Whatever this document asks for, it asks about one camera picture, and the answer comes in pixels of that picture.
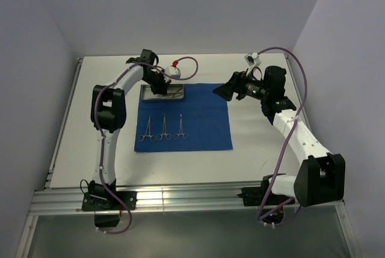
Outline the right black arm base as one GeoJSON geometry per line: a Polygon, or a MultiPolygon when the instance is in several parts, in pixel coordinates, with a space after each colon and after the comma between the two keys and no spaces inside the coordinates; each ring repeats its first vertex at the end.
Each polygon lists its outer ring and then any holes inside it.
{"type": "MultiPolygon", "coordinates": [[[[269,184],[268,179],[264,179],[261,181],[259,186],[243,187],[237,196],[242,199],[244,206],[260,206],[269,184]]],[[[270,194],[265,202],[265,205],[277,206],[288,199],[289,197],[285,195],[270,194]]]]}

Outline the steel hemostat forceps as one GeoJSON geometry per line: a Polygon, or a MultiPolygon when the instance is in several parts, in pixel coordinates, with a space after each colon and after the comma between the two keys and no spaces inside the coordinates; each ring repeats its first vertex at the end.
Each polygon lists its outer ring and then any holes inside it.
{"type": "Polygon", "coordinates": [[[157,134],[156,140],[161,141],[161,140],[167,140],[170,141],[172,139],[172,135],[167,132],[167,116],[166,113],[163,115],[163,122],[162,122],[162,132],[160,134],[157,134]]]}

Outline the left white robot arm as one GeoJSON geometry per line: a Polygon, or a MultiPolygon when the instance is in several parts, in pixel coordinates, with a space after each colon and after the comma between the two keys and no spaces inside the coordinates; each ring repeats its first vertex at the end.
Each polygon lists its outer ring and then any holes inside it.
{"type": "Polygon", "coordinates": [[[91,99],[91,122],[99,132],[96,168],[87,184],[84,205],[96,210],[110,210],[120,204],[116,191],[115,158],[120,130],[126,123],[126,94],[139,81],[150,85],[153,94],[165,96],[173,78],[180,78],[180,70],[173,62],[158,67],[159,58],[144,49],[139,57],[130,58],[124,70],[106,85],[96,85],[91,99]]]}

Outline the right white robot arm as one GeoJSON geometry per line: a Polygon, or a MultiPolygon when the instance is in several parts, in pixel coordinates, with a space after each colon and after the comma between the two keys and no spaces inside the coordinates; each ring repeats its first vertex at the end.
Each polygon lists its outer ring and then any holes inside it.
{"type": "Polygon", "coordinates": [[[290,147],[299,161],[300,168],[294,176],[275,171],[263,178],[264,201],[281,195],[308,207],[341,200],[345,160],[324,147],[300,119],[296,106],[285,95],[285,83],[286,70],[269,66],[261,80],[251,78],[246,71],[234,72],[228,82],[213,92],[228,102],[245,97],[259,100],[264,116],[284,136],[283,147],[290,147]]]}

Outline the steel needle holder forceps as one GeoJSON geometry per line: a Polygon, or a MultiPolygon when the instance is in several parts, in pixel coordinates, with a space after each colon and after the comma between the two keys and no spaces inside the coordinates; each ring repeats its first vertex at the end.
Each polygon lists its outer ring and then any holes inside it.
{"type": "Polygon", "coordinates": [[[139,142],[143,142],[145,139],[148,139],[151,142],[156,140],[156,137],[151,134],[151,120],[152,120],[152,117],[150,115],[149,118],[148,118],[148,121],[147,121],[147,126],[146,126],[145,133],[143,133],[142,135],[138,136],[138,141],[139,142]]]}

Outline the blue surgical drape cloth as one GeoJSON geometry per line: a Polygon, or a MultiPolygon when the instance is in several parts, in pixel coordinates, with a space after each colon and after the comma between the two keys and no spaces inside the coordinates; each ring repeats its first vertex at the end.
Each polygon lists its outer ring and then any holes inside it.
{"type": "Polygon", "coordinates": [[[151,134],[162,132],[163,115],[167,116],[167,132],[172,139],[167,141],[135,141],[137,153],[193,152],[232,150],[229,111],[227,102],[214,94],[220,84],[186,84],[184,99],[174,102],[147,103],[139,101],[136,136],[146,131],[151,115],[151,134]],[[183,117],[183,131],[188,139],[174,140],[179,131],[180,114],[183,117]]]}

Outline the metal instrument tray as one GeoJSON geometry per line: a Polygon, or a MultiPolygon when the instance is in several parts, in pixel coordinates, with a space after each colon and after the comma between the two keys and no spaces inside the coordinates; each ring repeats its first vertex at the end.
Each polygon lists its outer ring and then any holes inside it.
{"type": "Polygon", "coordinates": [[[155,102],[174,102],[184,99],[184,85],[173,84],[167,88],[166,95],[153,94],[149,85],[142,85],[140,91],[140,100],[147,103],[155,102]]]}

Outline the steel surgical scissors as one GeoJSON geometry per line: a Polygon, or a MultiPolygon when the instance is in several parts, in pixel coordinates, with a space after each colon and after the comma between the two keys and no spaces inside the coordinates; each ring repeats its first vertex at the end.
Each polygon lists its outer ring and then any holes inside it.
{"type": "Polygon", "coordinates": [[[179,139],[187,140],[188,137],[189,137],[188,134],[186,134],[183,131],[183,117],[182,117],[182,114],[180,114],[179,131],[178,131],[178,133],[174,134],[173,138],[174,138],[174,140],[179,140],[179,139]]]}

